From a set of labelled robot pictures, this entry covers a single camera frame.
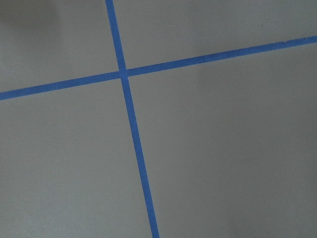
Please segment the blue tape grid lines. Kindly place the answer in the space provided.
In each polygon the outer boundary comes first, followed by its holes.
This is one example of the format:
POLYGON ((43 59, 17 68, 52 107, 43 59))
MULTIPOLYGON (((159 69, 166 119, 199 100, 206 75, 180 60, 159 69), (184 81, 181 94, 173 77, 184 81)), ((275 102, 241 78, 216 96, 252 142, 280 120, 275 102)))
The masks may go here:
POLYGON ((159 228, 157 224, 157 218, 156 218, 153 199, 151 195, 151 189, 150 189, 150 184, 149 184, 149 179, 148 179, 148 174, 147 174, 147 169, 146 169, 146 164, 144 159, 144 153, 143 153, 142 143, 140 139, 136 114, 135 114, 135 108, 134 108, 133 99, 132 99, 132 92, 130 88, 129 78, 131 76, 144 75, 144 74, 154 73, 159 71, 166 71, 170 69, 187 67, 187 66, 197 65, 197 64, 207 63, 207 62, 225 60, 225 59, 252 55, 252 54, 259 54, 263 52, 297 47, 301 45, 315 44, 317 42, 317 38, 316 36, 309 36, 309 37, 304 37, 299 39, 292 39, 288 41, 281 41, 281 42, 252 46, 247 48, 229 50, 225 52, 219 52, 219 53, 208 54, 208 55, 197 56, 197 57, 186 58, 186 59, 173 60, 173 61, 162 62, 162 63, 128 69, 125 63, 114 3, 111 0, 107 0, 105 1, 105 4, 106 4, 107 16, 109 20, 111 35, 112 35, 112 41, 114 44, 118 71, 107 72, 103 74, 91 75, 91 76, 80 77, 80 78, 75 78, 75 79, 70 79, 65 81, 59 81, 59 82, 53 82, 53 83, 48 83, 43 85, 37 85, 32 87, 5 91, 5 92, 1 92, 0 99, 8 100, 8 99, 13 99, 18 97, 46 93, 49 91, 56 91, 56 90, 61 90, 66 88, 72 88, 72 87, 77 87, 82 85, 88 85, 88 84, 94 84, 94 83, 119 79, 122 85, 134 150, 136 154, 136 160, 138 164, 139 175, 141 179, 143 195, 145 199, 145 205, 146 205, 148 219, 149 219, 149 225, 150 225, 152 237, 158 238, 160 236, 159 228))

